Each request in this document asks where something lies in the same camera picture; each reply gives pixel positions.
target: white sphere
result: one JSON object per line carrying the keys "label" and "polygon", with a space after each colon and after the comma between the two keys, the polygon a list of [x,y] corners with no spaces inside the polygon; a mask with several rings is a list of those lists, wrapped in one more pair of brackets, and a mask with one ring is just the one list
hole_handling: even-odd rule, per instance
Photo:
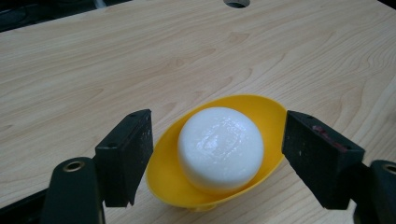
{"label": "white sphere", "polygon": [[198,189],[226,193],[246,185],[262,164],[264,145],[244,114],[211,107],[193,115],[178,138],[181,168]]}

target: yellow plastic bowl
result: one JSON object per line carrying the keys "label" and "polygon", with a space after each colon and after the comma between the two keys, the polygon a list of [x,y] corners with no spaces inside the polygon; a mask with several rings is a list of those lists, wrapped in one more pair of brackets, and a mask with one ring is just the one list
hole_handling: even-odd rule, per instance
{"label": "yellow plastic bowl", "polygon": [[[195,188],[184,176],[177,158],[177,139],[184,123],[195,113],[215,106],[235,109],[249,117],[260,129],[264,158],[259,172],[237,192],[208,194]],[[172,124],[157,142],[148,162],[147,183],[151,192],[165,203],[193,211],[205,211],[253,189],[282,162],[281,151],[286,108],[259,95],[233,95],[200,105]]]}

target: wooden table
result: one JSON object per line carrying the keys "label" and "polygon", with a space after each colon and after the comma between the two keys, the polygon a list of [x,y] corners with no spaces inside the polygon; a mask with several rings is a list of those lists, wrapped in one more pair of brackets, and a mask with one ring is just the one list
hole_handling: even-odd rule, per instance
{"label": "wooden table", "polygon": [[[255,93],[311,114],[396,161],[396,11],[375,0],[134,0],[0,34],[0,206],[48,186],[128,113],[152,110],[154,141],[221,96]],[[284,160],[206,213],[162,203],[143,180],[108,223],[351,223],[322,209]]]}

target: table hole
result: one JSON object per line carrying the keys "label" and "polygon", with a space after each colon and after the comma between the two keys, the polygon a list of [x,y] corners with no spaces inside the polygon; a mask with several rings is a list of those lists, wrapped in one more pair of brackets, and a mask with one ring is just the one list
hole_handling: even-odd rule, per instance
{"label": "table hole", "polygon": [[244,8],[250,5],[250,0],[224,0],[225,5],[234,8]]}

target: red mark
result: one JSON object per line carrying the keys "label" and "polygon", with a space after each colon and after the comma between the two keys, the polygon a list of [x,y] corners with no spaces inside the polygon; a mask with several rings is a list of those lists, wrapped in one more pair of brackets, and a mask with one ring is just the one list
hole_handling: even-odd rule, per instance
{"label": "red mark", "polygon": [[322,127],[320,127],[318,125],[314,125],[314,126],[312,126],[312,130],[314,130],[315,132],[319,133],[324,139],[326,139],[326,141],[330,142],[333,146],[335,146],[338,149],[340,149],[341,152],[347,152],[347,148],[344,147],[343,145],[335,142],[334,140],[332,140],[330,138],[330,136],[327,134],[326,130],[324,130]]}

